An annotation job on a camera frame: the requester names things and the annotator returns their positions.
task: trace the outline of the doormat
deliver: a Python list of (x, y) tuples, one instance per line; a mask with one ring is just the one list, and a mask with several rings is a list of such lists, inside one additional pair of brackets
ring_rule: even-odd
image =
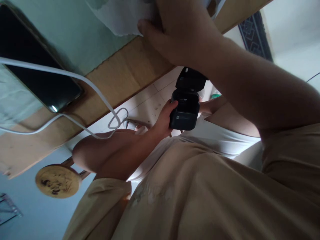
[(238, 25), (247, 51), (273, 62), (260, 11)]

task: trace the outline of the white cable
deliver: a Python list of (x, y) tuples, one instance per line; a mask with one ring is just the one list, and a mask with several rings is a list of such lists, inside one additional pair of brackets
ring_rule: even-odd
[[(73, 78), (77, 78), (81, 81), (84, 81), (86, 84), (88, 84), (90, 87), (92, 87), (92, 89), (99, 95), (99, 97), (102, 99), (102, 101), (104, 102), (104, 104), (108, 107), (108, 109), (112, 112), (113, 114), (113, 118), (111, 119), (111, 121), (108, 124), (108, 128), (109, 129), (114, 129), (114, 131), (111, 133), (111, 135), (109, 137), (106, 138), (100, 138), (97, 135), (95, 135), (94, 133), (92, 133), (89, 129), (87, 129), (86, 127), (82, 126), (79, 122), (77, 122), (76, 120), (74, 120), (73, 118), (69, 117), (66, 114), (58, 114), (57, 116), (55, 116), (54, 118), (52, 118), (49, 122), (47, 122), (46, 124), (44, 124), (41, 128), (39, 128), (38, 130), (34, 131), (34, 132), (18, 132), (18, 131), (13, 131), (13, 130), (9, 130), (6, 128), (2, 128), (0, 127), (0, 130), (5, 131), (5, 132), (9, 132), (9, 133), (15, 133), (15, 134), (22, 134), (22, 135), (31, 135), (31, 134), (36, 134), (38, 132), (41, 132), (43, 129), (45, 129), (47, 126), (49, 126), (53, 121), (55, 121), (56, 119), (58, 119), (59, 117), (66, 117), (69, 120), (71, 120), (72, 122), (74, 122), (75, 124), (77, 124), (79, 127), (81, 127), (83, 130), (87, 131), (88, 133), (90, 133), (93, 137), (97, 138), (97, 139), (108, 139), (110, 138), (113, 133), (121, 126), (121, 124), (127, 119), (129, 113), (128, 110), (125, 108), (121, 108), (119, 109), (119, 111), (115, 112), (113, 110), (113, 108), (111, 107), (111, 105), (109, 104), (109, 102), (107, 101), (107, 99), (103, 96), (103, 94), (101, 93), (101, 91), (97, 88), (96, 85), (94, 85), (89, 79), (76, 74), (76, 73), (72, 73), (72, 72), (68, 72), (62, 69), (57, 69), (57, 68), (52, 68), (52, 67), (47, 67), (47, 66), (42, 66), (42, 65), (38, 65), (38, 64), (33, 64), (33, 63), (27, 63), (27, 62), (22, 62), (22, 61), (17, 61), (17, 60), (13, 60), (13, 59), (8, 59), (8, 58), (3, 58), (0, 57), (0, 63), (5, 64), (5, 65), (11, 65), (11, 66), (17, 66), (17, 67), (23, 67), (23, 68), (29, 68), (29, 69), (34, 69), (34, 70), (39, 70), (39, 71), (43, 71), (43, 72), (50, 72), (50, 73), (56, 73), (56, 74), (60, 74), (60, 75), (65, 75), (65, 76), (69, 76), (69, 77), (73, 77)], [(118, 113), (121, 110), (126, 110), (127, 112), (127, 117), (121, 122), (120, 118), (118, 117)], [(111, 123), (113, 122), (114, 118), (117, 119), (118, 125), (116, 127), (111, 127)]]

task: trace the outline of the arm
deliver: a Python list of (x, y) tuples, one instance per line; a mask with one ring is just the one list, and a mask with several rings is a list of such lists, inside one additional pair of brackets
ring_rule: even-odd
[(172, 131), (169, 128), (170, 113), (177, 105), (177, 101), (171, 103), (169, 100), (163, 107), (156, 124), (137, 142), (125, 146), (109, 157), (97, 172), (95, 179), (114, 178), (126, 181), (159, 142), (169, 136)]
[(139, 29), (171, 63), (189, 66), (215, 87), (262, 138), (320, 122), (320, 96), (301, 79), (224, 38), (199, 0), (158, 0), (164, 32)]

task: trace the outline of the white floor tile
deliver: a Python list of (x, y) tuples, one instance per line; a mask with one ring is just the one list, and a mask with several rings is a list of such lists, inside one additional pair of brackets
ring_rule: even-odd
[(180, 130), (177, 130), (177, 129), (173, 129), (172, 132), (171, 132), (171, 135), (173, 137), (175, 136), (179, 136), (181, 134), (181, 131)]
[[(134, 108), (139, 106), (141, 103), (143, 103), (144, 101), (146, 101), (150, 97), (154, 96), (157, 92), (158, 91), (155, 88), (155, 86), (153, 84), (151, 84), (150, 86), (148, 86), (147, 88), (145, 88), (144, 90), (139, 92), (137, 95), (133, 96), (128, 101), (126, 101), (125, 103), (121, 104), (119, 107), (117, 107), (115, 109), (115, 111), (117, 112), (120, 108), (124, 107), (124, 108), (126, 108), (128, 110), (128, 112), (130, 112), (131, 110), (133, 110)], [(120, 118), (121, 121), (124, 119), (125, 116), (126, 116), (126, 111), (125, 110), (122, 110), (121, 112), (119, 112), (119, 118)], [(100, 120), (98, 120), (97, 122), (92, 124), (90, 127), (88, 127), (88, 129), (93, 133), (109, 132), (111, 130), (108, 128), (108, 124), (109, 124), (109, 122), (111, 121), (112, 118), (113, 118), (113, 114), (112, 113), (108, 113), (106, 116), (104, 116), (103, 118), (101, 118)], [(113, 124), (111, 126), (116, 126), (116, 125), (117, 125), (117, 121), (114, 120)], [(66, 143), (66, 146), (70, 150), (72, 150), (74, 148), (74, 146), (81, 139), (83, 139), (83, 138), (85, 138), (85, 137), (87, 137), (89, 135), (90, 134), (88, 132), (83, 131), (83, 132), (79, 133), (77, 136), (75, 136), (73, 139), (68, 141)]]
[(124, 107), (130, 112), (132, 109), (136, 108), (141, 103), (143, 103), (147, 99), (151, 98), (157, 92), (158, 91), (157, 91), (156, 87), (153, 84), (151, 84), (150, 86), (146, 87), (141, 92), (139, 92), (137, 95), (133, 96), (128, 101), (121, 104), (119, 107), (117, 107), (115, 109), (115, 111), (117, 112), (120, 108)]
[(156, 87), (156, 89), (160, 91), (173, 81), (177, 80), (182, 69), (183, 67), (176, 67), (175, 69), (173, 69), (172, 71), (168, 72), (166, 75), (155, 81), (153, 84)]
[(171, 99), (173, 91), (176, 90), (176, 82), (177, 82), (177, 79), (174, 80), (172, 83), (170, 83), (168, 86), (166, 86), (164, 89), (159, 91), (162, 99), (165, 102), (167, 102), (169, 99)]
[(232, 39), (236, 44), (245, 49), (242, 36), (238, 26), (232, 28), (229, 32), (224, 34), (225, 37)]
[(154, 125), (165, 102), (160, 93), (155, 94), (147, 101), (129, 112), (129, 118)]

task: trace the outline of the smartphone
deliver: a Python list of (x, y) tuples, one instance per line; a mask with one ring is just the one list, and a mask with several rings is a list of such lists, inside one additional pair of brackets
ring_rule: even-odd
[[(62, 69), (22, 20), (0, 5), (0, 56)], [(83, 94), (83, 89), (64, 75), (6, 65), (20, 82), (51, 112), (62, 112)]]

